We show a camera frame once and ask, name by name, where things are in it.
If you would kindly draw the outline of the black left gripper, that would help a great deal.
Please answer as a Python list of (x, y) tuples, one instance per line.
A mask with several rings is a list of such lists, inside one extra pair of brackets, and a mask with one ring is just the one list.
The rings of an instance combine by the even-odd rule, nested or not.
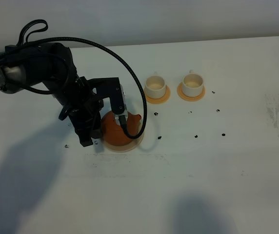
[(102, 138), (100, 110), (103, 99), (104, 78), (68, 77), (67, 105), (70, 110), (67, 114), (83, 147), (93, 145), (91, 138)]

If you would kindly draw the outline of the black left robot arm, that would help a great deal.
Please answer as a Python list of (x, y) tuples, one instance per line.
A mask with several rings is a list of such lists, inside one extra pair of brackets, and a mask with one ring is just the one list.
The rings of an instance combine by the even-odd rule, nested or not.
[(0, 91), (52, 95), (62, 105), (59, 120), (70, 119), (82, 146), (102, 138), (99, 86), (77, 74), (71, 50), (58, 42), (14, 49), (7, 46), (0, 58)]

